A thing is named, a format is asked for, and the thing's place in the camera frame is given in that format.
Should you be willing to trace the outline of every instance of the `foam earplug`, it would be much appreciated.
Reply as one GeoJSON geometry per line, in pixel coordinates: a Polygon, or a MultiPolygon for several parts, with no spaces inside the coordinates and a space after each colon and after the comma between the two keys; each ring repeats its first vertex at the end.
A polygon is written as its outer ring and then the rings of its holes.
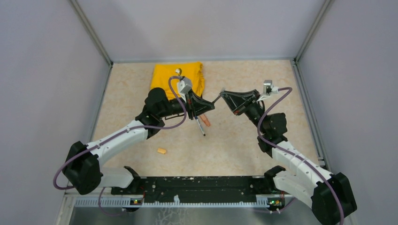
{"type": "Polygon", "coordinates": [[[161,148],[158,148],[158,153],[160,153],[160,154],[166,154],[166,150],[165,149],[161,149],[161,148]]]}

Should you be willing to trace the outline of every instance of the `small orange object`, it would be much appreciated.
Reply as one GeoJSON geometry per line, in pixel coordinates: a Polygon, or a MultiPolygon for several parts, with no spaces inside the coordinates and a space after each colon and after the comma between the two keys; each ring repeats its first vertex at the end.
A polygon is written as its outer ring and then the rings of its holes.
{"type": "Polygon", "coordinates": [[[161,149],[161,148],[158,148],[158,153],[160,153],[160,154],[166,154],[166,150],[165,149],[161,149]]]}
{"type": "Polygon", "coordinates": [[[205,114],[202,114],[202,115],[200,115],[199,117],[200,117],[200,119],[206,124],[207,127],[210,126],[210,121],[207,119],[207,117],[206,117],[205,114]]]}

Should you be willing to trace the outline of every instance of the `white wall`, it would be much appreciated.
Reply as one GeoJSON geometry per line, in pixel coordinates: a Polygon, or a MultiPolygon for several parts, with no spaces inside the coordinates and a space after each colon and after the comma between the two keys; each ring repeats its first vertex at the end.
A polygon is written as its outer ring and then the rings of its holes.
{"type": "Polygon", "coordinates": [[[336,1],[300,62],[331,167],[359,224],[398,221],[398,1],[336,1]]]}
{"type": "Polygon", "coordinates": [[[107,65],[66,0],[2,1],[0,31],[0,224],[54,224],[52,178],[89,138],[107,65]]]}
{"type": "Polygon", "coordinates": [[[295,57],[323,0],[78,0],[113,61],[295,57]]]}

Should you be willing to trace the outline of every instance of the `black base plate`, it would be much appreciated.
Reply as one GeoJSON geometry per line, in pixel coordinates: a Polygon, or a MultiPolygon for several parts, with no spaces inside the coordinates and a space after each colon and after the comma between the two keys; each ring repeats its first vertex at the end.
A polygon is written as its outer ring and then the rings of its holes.
{"type": "Polygon", "coordinates": [[[113,195],[142,195],[145,202],[174,202],[178,195],[181,203],[237,203],[256,202],[256,195],[279,194],[270,192],[264,177],[210,176],[210,177],[140,177],[139,188],[113,187],[113,195]]]}

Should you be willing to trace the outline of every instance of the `pen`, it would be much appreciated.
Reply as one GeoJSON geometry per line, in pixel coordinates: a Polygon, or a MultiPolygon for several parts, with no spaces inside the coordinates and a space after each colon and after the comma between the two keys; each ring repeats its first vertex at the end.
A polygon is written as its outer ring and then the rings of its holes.
{"type": "Polygon", "coordinates": [[[202,125],[200,124],[200,122],[199,122],[199,120],[198,120],[198,117],[195,116],[195,119],[196,119],[196,122],[197,122],[198,125],[199,125],[200,131],[202,131],[203,136],[206,136],[205,131],[203,130],[203,127],[202,127],[202,125]]]}

